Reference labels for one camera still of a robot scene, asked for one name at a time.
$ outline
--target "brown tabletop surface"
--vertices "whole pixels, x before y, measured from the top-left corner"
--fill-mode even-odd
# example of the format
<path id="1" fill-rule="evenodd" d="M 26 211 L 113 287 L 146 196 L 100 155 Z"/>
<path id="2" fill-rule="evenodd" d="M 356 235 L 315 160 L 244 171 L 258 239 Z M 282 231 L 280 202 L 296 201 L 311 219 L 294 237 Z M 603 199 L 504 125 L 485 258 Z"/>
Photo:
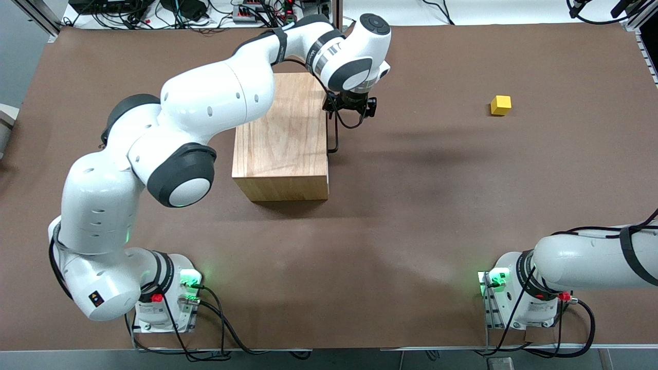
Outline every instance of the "brown tabletop surface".
<path id="1" fill-rule="evenodd" d="M 123 97 L 157 95 L 259 32 L 65 28 L 45 47 L 0 162 L 0 349 L 131 347 L 122 319 L 86 319 L 50 270 L 47 225 L 68 168 L 98 150 Z M 211 141 L 203 201 L 141 197 L 129 245 L 188 256 L 252 348 L 481 346 L 478 270 L 552 232 L 639 222 L 658 205 L 658 92 L 620 26 L 393 28 L 387 61 L 376 116 L 340 131 L 328 201 L 249 202 L 231 179 L 233 130 Z M 494 95 L 512 97 L 506 117 L 489 116 Z M 576 295 L 596 314 L 595 343 L 658 343 L 658 290 Z M 563 342 L 586 337 L 577 312 Z M 185 340 L 219 347 L 200 313 Z"/>

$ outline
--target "black power adapter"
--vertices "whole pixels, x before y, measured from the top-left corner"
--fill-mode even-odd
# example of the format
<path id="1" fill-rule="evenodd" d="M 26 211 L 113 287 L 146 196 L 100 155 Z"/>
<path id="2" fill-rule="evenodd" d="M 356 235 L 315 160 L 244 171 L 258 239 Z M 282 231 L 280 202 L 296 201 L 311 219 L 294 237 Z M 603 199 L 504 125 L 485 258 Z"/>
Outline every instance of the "black power adapter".
<path id="1" fill-rule="evenodd" d="M 160 4 L 166 10 L 195 22 L 208 11 L 208 6 L 199 0 L 160 0 Z"/>

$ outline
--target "black square label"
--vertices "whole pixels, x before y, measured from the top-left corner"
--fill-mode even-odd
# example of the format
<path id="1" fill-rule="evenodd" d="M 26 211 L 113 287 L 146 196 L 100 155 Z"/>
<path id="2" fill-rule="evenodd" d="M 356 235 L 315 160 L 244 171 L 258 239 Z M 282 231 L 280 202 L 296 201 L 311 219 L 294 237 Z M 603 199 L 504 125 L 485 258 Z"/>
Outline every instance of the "black square label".
<path id="1" fill-rule="evenodd" d="M 96 307 L 100 306 L 101 304 L 103 304 L 103 302 L 105 302 L 103 300 L 103 297 L 101 297 L 100 293 L 98 292 L 98 290 L 95 290 L 94 293 L 91 293 L 89 295 L 89 299 Z"/>

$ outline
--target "wooden box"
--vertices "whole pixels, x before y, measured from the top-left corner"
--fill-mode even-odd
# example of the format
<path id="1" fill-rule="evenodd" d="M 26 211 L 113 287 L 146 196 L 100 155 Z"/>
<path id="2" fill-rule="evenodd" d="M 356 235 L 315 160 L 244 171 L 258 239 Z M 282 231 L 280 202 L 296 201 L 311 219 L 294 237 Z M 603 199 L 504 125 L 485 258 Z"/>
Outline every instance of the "wooden box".
<path id="1" fill-rule="evenodd" d="M 310 74 L 274 77 L 270 111 L 236 128 L 233 179 L 251 201 L 327 199 L 324 90 Z"/>

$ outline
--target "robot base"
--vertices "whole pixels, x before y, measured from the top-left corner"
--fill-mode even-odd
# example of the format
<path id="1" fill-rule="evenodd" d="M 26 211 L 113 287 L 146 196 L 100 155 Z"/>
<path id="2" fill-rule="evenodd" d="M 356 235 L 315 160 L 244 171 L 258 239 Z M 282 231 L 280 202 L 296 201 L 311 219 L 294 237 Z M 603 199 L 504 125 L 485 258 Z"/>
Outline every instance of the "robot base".
<path id="1" fill-rule="evenodd" d="M 517 275 L 517 260 L 521 252 L 513 251 L 498 259 L 491 271 L 478 272 L 484 297 L 485 318 L 488 328 L 504 329 L 522 294 L 510 328 L 525 330 L 526 327 L 550 327 L 555 322 L 558 299 L 539 300 L 523 292 L 523 284 Z"/>
<path id="2" fill-rule="evenodd" d="M 183 280 L 181 277 L 181 271 L 186 270 L 186 273 L 189 273 L 190 271 L 196 273 L 197 283 L 201 283 L 201 273 L 194 270 L 192 262 L 183 255 L 170 254 L 169 258 L 171 258 L 174 263 L 174 277 L 171 287 L 164 294 L 164 297 L 166 298 L 166 303 L 169 305 L 169 310 L 171 310 L 171 315 L 174 318 L 178 332 L 191 332 L 194 330 L 197 320 L 196 308 L 192 304 L 179 302 L 178 298 L 196 297 L 199 290 L 189 288 L 182 284 Z M 165 300 L 149 303 L 138 302 L 135 305 L 135 311 L 137 313 L 135 317 L 135 325 L 139 325 L 138 329 L 135 328 L 135 332 L 147 333 L 175 331 L 171 318 L 169 317 L 169 312 L 167 311 Z"/>

